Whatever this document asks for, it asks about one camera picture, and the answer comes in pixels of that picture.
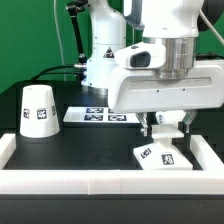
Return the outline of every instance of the black cable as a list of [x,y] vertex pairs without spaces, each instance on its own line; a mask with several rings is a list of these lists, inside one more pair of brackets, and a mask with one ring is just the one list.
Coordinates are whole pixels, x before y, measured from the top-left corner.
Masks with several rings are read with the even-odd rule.
[[197,54],[196,55],[196,60],[200,61],[200,60],[214,60],[217,58],[221,58],[224,59],[224,56],[216,54],[216,53],[202,53],[202,54]]
[[64,68],[74,68],[74,65],[59,65],[59,66],[44,69],[43,71],[35,75],[33,78],[31,78],[31,80],[37,80],[40,76],[46,74],[47,72],[58,70],[58,69],[64,69]]

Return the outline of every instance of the qr-like marker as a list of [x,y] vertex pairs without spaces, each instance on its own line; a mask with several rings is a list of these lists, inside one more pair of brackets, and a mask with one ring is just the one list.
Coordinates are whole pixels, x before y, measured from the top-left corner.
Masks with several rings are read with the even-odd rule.
[[53,114],[53,116],[54,116],[56,113],[57,113],[57,112],[56,112],[56,107],[53,106],[53,107],[52,107],[52,114]]
[[151,154],[151,150],[149,148],[147,148],[143,153],[141,153],[141,157],[143,159],[145,159],[147,156],[149,156]]
[[23,117],[29,119],[30,118],[30,110],[29,109],[25,109],[23,110]]
[[127,121],[126,115],[109,115],[108,121]]
[[103,113],[103,108],[87,108],[86,109],[86,113],[90,113],[90,114],[102,114]]
[[102,121],[103,115],[85,115],[85,121]]
[[46,109],[37,110],[37,119],[38,120],[47,119],[47,110]]
[[164,154],[162,155],[163,165],[173,165],[173,155],[172,154]]

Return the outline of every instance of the cable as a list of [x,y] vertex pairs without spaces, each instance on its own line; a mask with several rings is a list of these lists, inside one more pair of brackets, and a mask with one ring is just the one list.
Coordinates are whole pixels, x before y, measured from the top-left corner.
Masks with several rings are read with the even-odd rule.
[[216,54],[216,53],[202,53],[202,54],[197,54],[196,55],[196,60],[214,60],[217,58],[224,59],[224,56]]
[[217,30],[212,26],[212,24],[208,21],[202,10],[200,10],[200,16],[205,22],[205,24],[211,29],[213,34],[218,38],[218,40],[221,42],[221,44],[224,46],[224,39],[221,37],[221,35],[217,32]]
[[59,29],[59,24],[58,24],[57,0],[54,0],[54,21],[55,21],[55,27],[56,27],[58,43],[59,43],[59,48],[60,48],[61,61],[62,61],[62,65],[65,65],[64,49],[63,49],[63,45],[62,45],[61,34],[60,34],[60,29]]
[[40,76],[46,74],[47,72],[58,70],[58,69],[65,69],[65,68],[74,68],[74,65],[60,65],[60,66],[44,69],[43,71],[35,75],[33,78],[31,78],[31,80],[37,80]]

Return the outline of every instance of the white block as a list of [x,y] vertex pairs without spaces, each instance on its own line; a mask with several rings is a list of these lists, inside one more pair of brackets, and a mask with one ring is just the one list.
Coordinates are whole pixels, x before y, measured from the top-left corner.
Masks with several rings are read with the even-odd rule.
[[201,135],[192,135],[190,149],[203,170],[224,170],[224,164]]
[[143,170],[192,170],[192,164],[172,145],[152,143],[134,149]]
[[4,134],[0,139],[0,169],[3,169],[16,149],[15,134]]

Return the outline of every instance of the white plastic housing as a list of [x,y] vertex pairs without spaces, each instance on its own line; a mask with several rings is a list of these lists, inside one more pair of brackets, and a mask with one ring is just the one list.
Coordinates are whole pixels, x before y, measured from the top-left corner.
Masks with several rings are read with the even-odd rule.
[[111,76],[109,107],[115,113],[217,108],[224,102],[224,61],[196,62],[185,79],[161,80],[152,70],[117,67]]
[[89,4],[93,49],[83,85],[107,89],[109,75],[116,67],[114,53],[126,45],[126,23],[122,14],[110,8],[107,0],[90,0]]
[[197,18],[204,0],[143,0],[143,37],[197,37]]
[[[150,55],[150,64],[147,67],[132,67],[131,58],[142,52]],[[121,49],[115,53],[115,61],[118,65],[127,69],[150,69],[159,68],[166,62],[166,47],[162,44],[138,43],[131,47]]]

